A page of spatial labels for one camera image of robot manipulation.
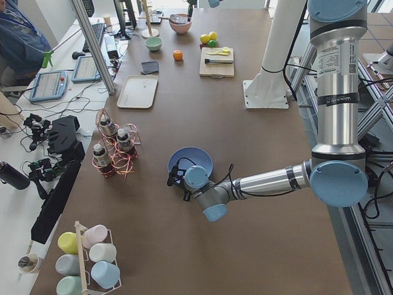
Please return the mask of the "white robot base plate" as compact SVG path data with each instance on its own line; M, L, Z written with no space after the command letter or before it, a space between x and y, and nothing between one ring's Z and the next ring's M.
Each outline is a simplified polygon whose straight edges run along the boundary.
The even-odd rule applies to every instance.
M287 85L284 81L243 81L243 97L248 109L288 109Z

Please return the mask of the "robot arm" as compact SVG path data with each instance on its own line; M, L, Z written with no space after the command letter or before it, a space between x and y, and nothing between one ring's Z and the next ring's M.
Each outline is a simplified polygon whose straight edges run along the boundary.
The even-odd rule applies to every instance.
M227 203L250 197L276 197L310 187L333 207L360 202L368 189L365 151L357 139L358 42L367 30L365 1L279 1L261 70L244 83L248 108L284 108L278 96L286 85L289 55L305 14L310 16L310 41L317 52L317 143L311 158L245 178L225 176L214 183L208 166L186 149L168 162L169 186L180 187L184 199L195 199L208 221L227 213Z
M219 6L221 1L222 0L208 0L208 3L211 8L216 8ZM187 11L187 21L190 22L193 15L193 8L197 4L197 0L187 0L187 3L189 4Z

